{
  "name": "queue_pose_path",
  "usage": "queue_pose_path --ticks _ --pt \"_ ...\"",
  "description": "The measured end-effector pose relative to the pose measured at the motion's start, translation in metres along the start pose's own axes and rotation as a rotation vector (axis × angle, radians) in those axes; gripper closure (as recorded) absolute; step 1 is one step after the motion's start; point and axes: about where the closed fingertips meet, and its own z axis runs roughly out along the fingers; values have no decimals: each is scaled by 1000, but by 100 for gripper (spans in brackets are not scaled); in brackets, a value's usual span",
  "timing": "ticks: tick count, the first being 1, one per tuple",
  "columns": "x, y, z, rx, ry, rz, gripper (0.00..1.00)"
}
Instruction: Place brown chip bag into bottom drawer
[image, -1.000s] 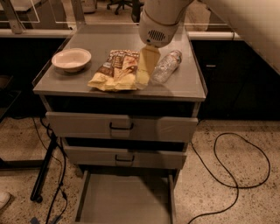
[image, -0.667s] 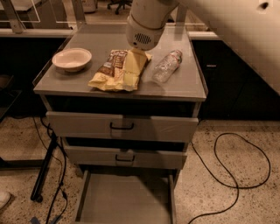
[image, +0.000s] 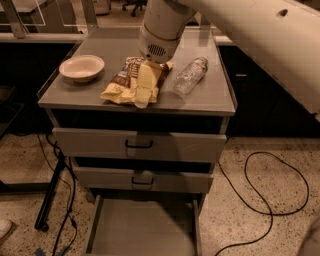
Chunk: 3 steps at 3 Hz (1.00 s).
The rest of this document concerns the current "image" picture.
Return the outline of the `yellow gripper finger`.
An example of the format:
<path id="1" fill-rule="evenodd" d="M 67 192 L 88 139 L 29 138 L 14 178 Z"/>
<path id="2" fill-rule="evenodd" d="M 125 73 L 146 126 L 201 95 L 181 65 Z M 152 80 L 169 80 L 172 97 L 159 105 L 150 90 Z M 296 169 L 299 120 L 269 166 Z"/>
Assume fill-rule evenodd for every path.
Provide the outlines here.
<path id="1" fill-rule="evenodd" d="M 135 106 L 144 109 L 152 96 L 153 89 L 162 73 L 159 64 L 146 61 L 140 65 L 135 93 Z"/>

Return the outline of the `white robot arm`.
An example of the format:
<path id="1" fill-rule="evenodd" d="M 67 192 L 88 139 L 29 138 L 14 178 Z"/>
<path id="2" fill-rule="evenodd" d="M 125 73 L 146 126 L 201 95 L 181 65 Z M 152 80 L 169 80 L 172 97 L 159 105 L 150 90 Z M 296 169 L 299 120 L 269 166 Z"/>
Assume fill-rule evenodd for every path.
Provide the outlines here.
<path id="1" fill-rule="evenodd" d="M 200 13 L 309 113 L 320 114 L 320 12 L 295 0 L 148 0 L 139 50 L 173 58 L 187 21 Z"/>

